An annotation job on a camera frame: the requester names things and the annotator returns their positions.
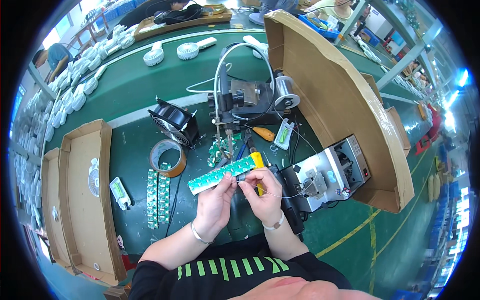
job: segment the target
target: circuit board strip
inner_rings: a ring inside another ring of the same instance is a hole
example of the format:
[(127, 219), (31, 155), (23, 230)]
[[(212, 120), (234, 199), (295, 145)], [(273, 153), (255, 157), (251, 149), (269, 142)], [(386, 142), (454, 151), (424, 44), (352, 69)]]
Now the circuit board strip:
[(222, 180), (226, 172), (232, 173), (232, 176), (237, 176), (241, 173), (253, 169), (254, 167), (255, 161), (249, 155), (231, 164), (213, 170), (205, 175), (189, 181), (188, 187), (190, 188), (190, 191), (192, 191), (192, 194), (196, 195), (211, 187), (216, 186)]
[(147, 223), (151, 229), (158, 228), (157, 189), (158, 172), (150, 169), (147, 176)]
[[(162, 163), (160, 170), (170, 169), (170, 164)], [(158, 221), (162, 224), (168, 223), (168, 204), (170, 201), (170, 178), (162, 174), (158, 176)]]

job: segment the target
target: table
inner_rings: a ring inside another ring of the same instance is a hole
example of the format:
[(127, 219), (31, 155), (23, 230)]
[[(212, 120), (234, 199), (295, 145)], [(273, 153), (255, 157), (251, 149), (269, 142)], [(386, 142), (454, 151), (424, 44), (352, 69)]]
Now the table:
[(88, 30), (88, 31), (90, 31), (90, 36), (92, 37), (93, 42), (96, 43), (97, 40), (96, 40), (95, 34), (93, 33), (92, 27), (93, 27), (93, 23), (95, 23), (95, 21), (98, 20), (100, 17), (103, 18), (103, 23), (105, 24), (105, 28), (108, 30), (107, 20), (105, 19), (105, 15), (103, 14), (103, 12), (101, 12), (94, 19), (92, 19), (91, 21), (89, 21), (85, 25), (83, 25), (77, 31), (77, 33), (73, 35), (72, 40), (78, 41), (78, 43), (80, 44), (80, 47), (81, 47), (83, 44), (82, 44), (82, 41), (80, 40), (80, 36), (82, 35), (83, 32), (85, 32), (85, 30)]
[[(215, 30), (223, 28), (224, 31), (202, 31)], [(166, 42), (163, 45), (165, 59), (154, 67), (147, 67), (143, 63), (143, 55), (150, 49), (146, 48), (132, 55), (126, 56), (112, 63), (99, 80), (98, 88), (87, 97), (87, 102), (79, 111), (68, 116), (67, 121), (59, 129), (55, 130), (51, 142), (47, 143), (46, 149), (59, 147), (63, 135), (80, 125), (103, 118), (111, 121), (127, 113), (141, 110), (147, 106), (155, 104), (155, 95), (163, 100), (177, 99), (188, 96), (190, 93), (185, 88), (191, 84), (213, 77), (218, 64), (218, 56), (224, 45), (233, 42), (242, 41), (244, 35), (252, 35), (260, 42), (266, 42), (266, 36), (262, 32), (239, 31), (228, 29), (230, 24), (216, 25), (215, 27), (199, 26), (187, 28), (183, 31), (156, 36), (148, 39), (144, 43), (135, 43), (137, 47), (148, 45), (156, 40), (167, 37), (181, 36), (183, 33), (189, 35), (179, 39)], [(214, 36), (217, 44), (202, 50), (198, 57), (188, 61), (182, 61), (176, 56), (176, 48), (186, 42), (198, 42), (199, 40)], [(114, 54), (109, 59), (116, 59), (132, 49), (122, 50), (119, 54)], [(383, 71), (378, 64), (356, 53), (345, 49), (339, 49), (360, 72), (372, 74), (377, 80), (383, 76)], [(251, 50), (239, 48), (229, 56), (229, 61), (233, 63), (230, 74), (239, 78), (248, 80), (266, 80), (268, 72), (264, 62), (256, 59)], [(403, 87), (390, 83), (382, 92), (409, 99), (415, 97)], [(404, 126), (410, 126), (418, 120), (409, 116), (410, 106), (407, 103), (389, 100), (389, 103), (395, 107), (397, 104), (404, 104), (397, 108)], [(198, 123), (206, 124), (208, 121), (207, 112), (211, 111), (206, 103), (200, 103), (187, 107), (189, 111), (198, 110), (196, 116)], [(313, 134), (308, 123), (303, 119), (301, 113), (296, 112), (298, 122), (302, 123), (302, 135), (308, 139), (316, 151), (322, 151), (322, 147)], [(202, 126), (201, 134), (207, 136), (200, 141), (194, 151), (188, 152), (187, 167), (182, 176), (172, 179), (172, 191), (177, 188), (178, 196), (177, 207), (172, 217), (172, 223), (168, 234), (172, 234), (183, 225), (190, 222), (196, 213), (196, 197), (193, 197), (188, 189), (186, 182), (192, 178), (203, 175), (207, 172), (206, 159), (208, 158), (207, 149), (211, 145), (209, 136), (214, 130), (214, 126)], [(153, 124), (149, 118), (137, 120), (135, 122), (113, 129), (110, 153), (110, 179), (119, 176), (133, 201), (133, 205), (127, 211), (122, 211), (115, 203), (112, 197), (112, 211), (115, 224), (115, 230), (118, 235), (122, 235), (125, 251), (128, 254), (141, 254), (151, 244), (152, 241), (159, 240), (166, 235), (167, 225), (159, 225), (158, 229), (151, 230), (146, 225), (146, 175), (150, 167), (148, 155), (151, 147), (159, 140), (165, 138), (159, 128)], [(272, 164), (278, 166), (289, 165), (288, 152), (278, 151), (274, 156), (269, 144), (254, 134), (254, 142), (259, 151), (265, 151)], [(307, 144), (300, 140), (296, 160), (305, 159), (313, 154), (313, 150)], [(251, 236), (261, 232), (263, 229), (259, 221), (253, 217), (251, 209), (244, 198), (235, 199), (234, 208), (236, 208), (236, 217), (232, 217), (229, 225), (217, 238), (217, 243), (225, 243), (230, 240), (241, 240), (247, 235)]]

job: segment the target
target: silver bangle bracelet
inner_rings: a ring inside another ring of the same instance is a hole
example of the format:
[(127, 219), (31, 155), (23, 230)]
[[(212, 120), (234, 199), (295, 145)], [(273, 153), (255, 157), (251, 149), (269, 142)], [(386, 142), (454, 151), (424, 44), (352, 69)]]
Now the silver bangle bracelet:
[(192, 229), (192, 232), (193, 232), (193, 235), (195, 236), (195, 238), (199, 241), (201, 241), (202, 243), (204, 243), (205, 245), (210, 245), (210, 244), (213, 244), (215, 242), (215, 239), (213, 239), (213, 241), (204, 241), (199, 235), (198, 235), (198, 232), (195, 230), (195, 226), (193, 225), (193, 221), (190, 222), (190, 228)]

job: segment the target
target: packing tape roll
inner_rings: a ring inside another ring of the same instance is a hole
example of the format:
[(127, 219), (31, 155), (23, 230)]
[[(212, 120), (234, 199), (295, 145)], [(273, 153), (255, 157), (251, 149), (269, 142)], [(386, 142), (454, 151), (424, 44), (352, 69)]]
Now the packing tape roll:
[[(160, 170), (160, 166), (158, 165), (158, 161), (160, 156), (169, 149), (175, 149), (180, 152), (180, 158), (176, 165), (171, 167), (167, 170)], [(175, 177), (178, 176), (180, 173), (183, 172), (185, 166), (187, 165), (187, 157), (181, 148), (181, 145), (174, 140), (165, 139), (158, 142), (150, 151), (150, 165), (152, 168), (157, 171), (158, 173), (162, 174), (165, 177)]]

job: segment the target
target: yellow floor line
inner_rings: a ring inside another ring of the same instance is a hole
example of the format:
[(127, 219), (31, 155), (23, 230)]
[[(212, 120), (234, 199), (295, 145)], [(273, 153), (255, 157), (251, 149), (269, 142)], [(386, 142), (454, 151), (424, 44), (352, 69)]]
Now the yellow floor line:
[(375, 218), (375, 216), (377, 216), (379, 213), (381, 212), (380, 209), (377, 209), (371, 216), (368, 217), (368, 219), (366, 219), (365, 221), (363, 221), (363, 223), (361, 223), (360, 225), (358, 225), (355, 229), (353, 229), (351, 232), (349, 232), (346, 236), (342, 237), (341, 239), (339, 239), (338, 241), (336, 241), (334, 244), (332, 244), (330, 247), (326, 248), (326, 249), (323, 249), (322, 251), (318, 252), (315, 257), (319, 258), (320, 256), (322, 255), (325, 255), (326, 253), (330, 252), (331, 250), (335, 249), (336, 247), (338, 247), (341, 243), (345, 242), (346, 240), (348, 240), (351, 236), (353, 236), (355, 233), (357, 233), (360, 229), (362, 229), (363, 227), (365, 227), (365, 225), (367, 225), (368, 223), (370, 223), (370, 221), (373, 220), (373, 218)]
[[(430, 170), (428, 171), (427, 175), (429, 175), (430, 172), (432, 171), (433, 162), (434, 162), (434, 161), (432, 161), (432, 164), (430, 165)], [(393, 240), (393, 238), (397, 235), (397, 233), (400, 231), (400, 229), (403, 227), (403, 225), (404, 225), (405, 222), (407, 221), (408, 217), (410, 216), (410, 214), (411, 214), (412, 211), (413, 211), (413, 208), (415, 208), (415, 205), (417, 205), (417, 202), (418, 202), (418, 200), (420, 199), (421, 192), (422, 192), (423, 189), (425, 188), (425, 185), (427, 184), (427, 181), (428, 181), (428, 180), (425, 180), (425, 182), (423, 183), (423, 186), (422, 186), (420, 192), (419, 192), (418, 195), (417, 195), (417, 199), (415, 199), (415, 203), (413, 204), (412, 208), (410, 209), (410, 211), (408, 212), (407, 216), (406, 216), (405, 219), (403, 220), (402, 224), (400, 224), (400, 226), (399, 226), (398, 229), (395, 231), (395, 233), (392, 235), (392, 237), (391, 237), (391, 238), (387, 241), (387, 243), (380, 249), (380, 251), (377, 253), (377, 257), (385, 250), (385, 248), (388, 246), (388, 244), (390, 244), (390, 242)]]
[[(420, 160), (418, 161), (417, 165), (413, 168), (413, 170), (410, 172), (410, 175), (413, 175), (413, 173), (415, 172), (415, 170), (417, 169), (417, 167), (420, 165), (420, 162), (423, 160), (423, 157), (425, 156), (425, 154), (427, 154), (428, 152), (428, 149), (425, 150), (423, 152), (423, 155), (420, 157)], [(351, 232), (349, 232), (346, 236), (342, 237), (341, 239), (339, 239), (338, 241), (336, 241), (335, 243), (333, 243), (332, 245), (330, 245), (329, 247), (323, 249), (322, 251), (318, 252), (315, 256), (317, 258), (319, 258), (320, 256), (322, 255), (325, 255), (326, 253), (330, 252), (331, 250), (335, 249), (336, 247), (338, 247), (340, 244), (342, 244), (343, 242), (345, 242), (346, 240), (348, 240), (349, 238), (351, 238), (355, 233), (357, 233), (360, 229), (362, 229), (363, 227), (365, 227), (365, 225), (367, 225), (368, 223), (370, 223), (370, 221), (373, 220), (373, 218), (375, 218), (375, 216), (377, 216), (379, 213), (381, 212), (380, 209), (377, 209), (371, 216), (368, 217), (368, 219), (366, 219), (363, 223), (361, 223), (360, 225), (358, 225), (355, 229), (353, 229)]]

